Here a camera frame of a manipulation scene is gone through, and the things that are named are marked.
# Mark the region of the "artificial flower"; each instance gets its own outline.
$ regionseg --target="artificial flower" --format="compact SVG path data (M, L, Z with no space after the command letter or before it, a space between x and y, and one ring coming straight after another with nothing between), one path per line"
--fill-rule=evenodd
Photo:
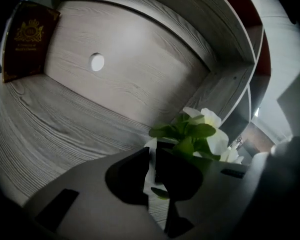
M204 116L203 118L199 118L200 123L206 123L216 129L214 135L206 138L212 154L220 156L227 150L229 137L225 132L218 129L222 124L222 120L213 111L203 108L201 112L199 112L196 109L185 107L183 108L183 112L188 114L191 118L199 118L201 115Z
M227 149L225 152L221 154L220 161L221 162L230 162L234 164L242 164L244 157L239 156L238 151L236 149Z
M155 151L156 147L158 144L158 139L157 138L153 138L150 139L145 145L144 147L149 147L150 148L150 152Z

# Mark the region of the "gold emblem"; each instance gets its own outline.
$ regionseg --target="gold emblem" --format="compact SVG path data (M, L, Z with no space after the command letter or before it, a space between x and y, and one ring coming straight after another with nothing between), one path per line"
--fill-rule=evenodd
M38 26L39 22L36 19L29 20L28 25L25 22L22 22L21 27L17 29L14 40L22 42L40 42L43 34L43 26Z

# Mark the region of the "wood grain surface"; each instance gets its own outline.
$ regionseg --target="wood grain surface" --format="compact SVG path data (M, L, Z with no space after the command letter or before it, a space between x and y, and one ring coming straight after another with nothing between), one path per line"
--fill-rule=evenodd
M220 65L218 70L221 73L210 73L204 79L187 106L199 110L206 107L225 121L249 86L255 65L230 63Z
M216 55L204 37L193 28L184 18L165 5L155 0L98 0L106 1L120 6L133 9L172 31L182 39L206 64L209 70L213 71L217 62Z
M227 0L156 0L187 20L222 60L254 62L252 45Z
M250 82L252 116L261 105L270 83L271 74L272 69L269 44L266 33L264 33L258 64Z
M251 0L227 0L240 17L245 28L262 25L255 5Z
M253 46L256 63L258 63L264 36L263 25L247 27L246 31L248 32L249 38Z
M148 130L44 74L6 84L0 74L0 186L19 205L75 165L144 146ZM163 221L168 204L150 202Z
M44 72L115 113L152 126L169 122L208 69L177 37L151 20L108 3L61 3ZM101 53L102 70L89 70Z
M229 145L235 141L251 121L251 93L248 87L233 112L220 129L229 137Z

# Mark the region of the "curved shelf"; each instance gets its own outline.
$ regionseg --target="curved shelf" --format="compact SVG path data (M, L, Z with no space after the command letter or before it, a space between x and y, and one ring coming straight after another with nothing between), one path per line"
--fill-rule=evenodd
M248 87L238 105L220 129L229 137L229 145L235 141L251 121L251 93Z
M261 18L251 0L227 0L238 14L244 27L247 30L249 39L253 45L253 50L258 61L260 47L263 39L263 24Z
M184 18L155 0L96 0L133 9L159 22L182 39L213 72L216 55L204 37Z
M121 6L66 0L44 73L76 93L147 126L169 122L210 73L166 28ZM103 55L100 71L89 58Z
M251 88L251 113L254 115L260 106L271 78L271 58L269 44L264 33L260 58L255 73L250 82Z
M254 64L227 63L220 65L220 74L209 74L187 103L196 109L208 108L224 122L243 97Z
M255 61L246 30L226 0L156 1L187 20L207 40L218 58Z

